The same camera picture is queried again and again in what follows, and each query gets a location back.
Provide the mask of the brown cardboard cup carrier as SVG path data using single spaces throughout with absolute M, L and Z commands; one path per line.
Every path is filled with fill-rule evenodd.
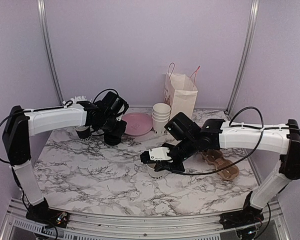
M 209 164 L 213 165 L 216 170 L 220 170 L 230 164 L 232 161 L 226 159 L 223 152 L 220 150 L 209 149 L 201 153 L 202 158 Z M 221 170 L 217 173 L 222 180 L 232 181 L 239 175 L 239 168 L 236 165 L 230 166 L 227 169 Z

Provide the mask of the paper takeout bag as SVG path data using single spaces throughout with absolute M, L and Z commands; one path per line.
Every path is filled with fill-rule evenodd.
M 165 78 L 164 103 L 171 107 L 170 119 L 182 112 L 192 118 L 198 89 L 195 85 L 200 66 L 187 76 L 183 73 L 174 73 L 175 63 L 170 63 Z

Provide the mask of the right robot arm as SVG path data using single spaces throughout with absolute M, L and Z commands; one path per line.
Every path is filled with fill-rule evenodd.
M 197 152 L 218 149 L 250 149 L 276 152 L 279 162 L 247 198 L 247 206 L 238 212 L 237 219 L 248 224 L 266 204 L 291 181 L 300 179 L 300 129 L 290 119 L 286 124 L 248 126 L 223 119 L 208 119 L 199 126 L 180 112 L 165 129 L 179 143 L 161 146 L 149 151 L 150 160 L 171 171 L 184 173 L 183 162 Z

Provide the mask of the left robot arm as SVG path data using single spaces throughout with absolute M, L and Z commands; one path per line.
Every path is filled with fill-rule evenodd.
M 128 103 L 116 92 L 107 91 L 103 99 L 90 102 L 78 96 L 62 106 L 23 109 L 12 108 L 6 120 L 2 139 L 20 187 L 29 203 L 34 206 L 33 214 L 41 222 L 49 222 L 53 212 L 44 205 L 46 202 L 36 180 L 31 163 L 30 137 L 63 128 L 92 128 L 102 130 L 107 145 L 118 145 L 126 129 L 121 119 L 128 110 Z

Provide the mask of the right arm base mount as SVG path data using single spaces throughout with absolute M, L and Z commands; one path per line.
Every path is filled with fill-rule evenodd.
M 222 224 L 223 229 L 237 228 L 264 220 L 262 210 L 251 206 L 251 196 L 252 191 L 246 196 L 241 210 L 231 211 L 220 215 L 219 223 Z

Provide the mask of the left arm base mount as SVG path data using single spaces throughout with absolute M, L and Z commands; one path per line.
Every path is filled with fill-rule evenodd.
M 47 200 L 37 205 L 30 205 L 26 214 L 28 220 L 66 228 L 69 220 L 69 213 L 49 207 Z

